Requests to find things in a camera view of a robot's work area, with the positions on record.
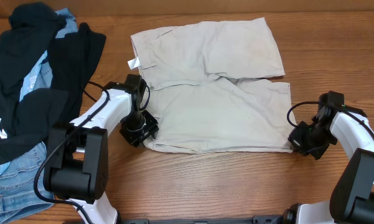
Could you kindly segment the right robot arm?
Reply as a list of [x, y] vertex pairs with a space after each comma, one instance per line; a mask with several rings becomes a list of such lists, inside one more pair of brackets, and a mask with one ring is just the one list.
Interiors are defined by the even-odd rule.
[[315, 105], [312, 124], [302, 121], [289, 134], [293, 151], [320, 159], [330, 145], [341, 144], [349, 162], [330, 200], [297, 203], [285, 210], [281, 223], [374, 224], [374, 131], [367, 115], [334, 91], [322, 94]]

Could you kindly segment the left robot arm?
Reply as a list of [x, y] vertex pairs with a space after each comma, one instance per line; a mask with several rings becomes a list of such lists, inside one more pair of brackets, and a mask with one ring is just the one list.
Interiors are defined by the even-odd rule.
[[37, 177], [56, 198], [72, 205], [84, 223], [121, 223], [105, 193], [108, 183], [108, 138], [117, 125], [132, 146], [155, 138], [158, 122], [146, 111], [150, 89], [140, 75], [129, 74], [124, 83], [109, 82], [100, 99], [69, 123], [55, 124], [49, 132], [47, 158]]

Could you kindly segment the beige cotton shorts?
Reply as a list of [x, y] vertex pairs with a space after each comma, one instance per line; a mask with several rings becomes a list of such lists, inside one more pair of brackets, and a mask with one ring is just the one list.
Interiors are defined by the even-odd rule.
[[159, 131], [154, 151], [289, 152], [291, 87], [264, 18], [203, 21], [131, 36]]

